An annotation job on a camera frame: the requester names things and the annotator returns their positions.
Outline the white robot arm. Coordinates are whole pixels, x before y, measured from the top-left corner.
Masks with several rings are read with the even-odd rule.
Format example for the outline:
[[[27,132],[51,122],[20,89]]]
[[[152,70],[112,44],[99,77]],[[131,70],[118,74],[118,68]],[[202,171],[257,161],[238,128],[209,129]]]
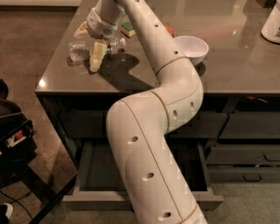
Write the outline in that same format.
[[[99,0],[75,35],[89,35],[90,70],[100,69],[106,42],[127,16],[159,87],[120,99],[106,133],[139,224],[207,224],[164,136],[189,122],[203,101],[201,79],[145,0]]]

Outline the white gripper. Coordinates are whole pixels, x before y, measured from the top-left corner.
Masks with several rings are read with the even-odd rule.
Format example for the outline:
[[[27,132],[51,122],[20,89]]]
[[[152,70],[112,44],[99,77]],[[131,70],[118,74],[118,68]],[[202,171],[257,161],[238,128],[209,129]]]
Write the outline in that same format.
[[[116,24],[111,24],[102,19],[93,7],[86,21],[82,22],[75,30],[74,37],[81,39],[90,35],[92,38],[110,38],[117,30],[118,26]],[[90,70],[96,73],[107,53],[107,42],[104,39],[95,39],[91,44],[90,53]]]

